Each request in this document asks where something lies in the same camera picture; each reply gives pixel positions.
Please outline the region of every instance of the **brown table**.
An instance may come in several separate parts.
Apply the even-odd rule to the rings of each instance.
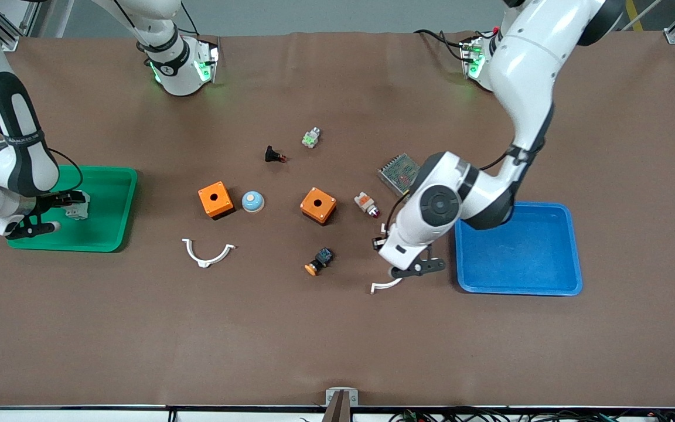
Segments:
[[[584,290],[570,298],[464,294],[452,272],[367,294],[388,265],[353,197],[388,211],[376,169],[445,149],[484,165],[512,138],[436,41],[222,45],[219,85],[188,98],[153,82],[133,40],[26,39],[10,55],[49,146],[140,179],[121,252],[0,238],[0,404],[308,404],[340,384],[373,405],[675,406],[675,46],[659,32],[574,53],[520,190],[572,211]],[[292,161],[265,163],[268,144]],[[211,221],[196,191],[219,179],[265,209]],[[339,201],[326,227],[298,210],[312,186]],[[238,249],[202,270],[183,237],[203,257]],[[322,246],[337,257],[313,278]]]

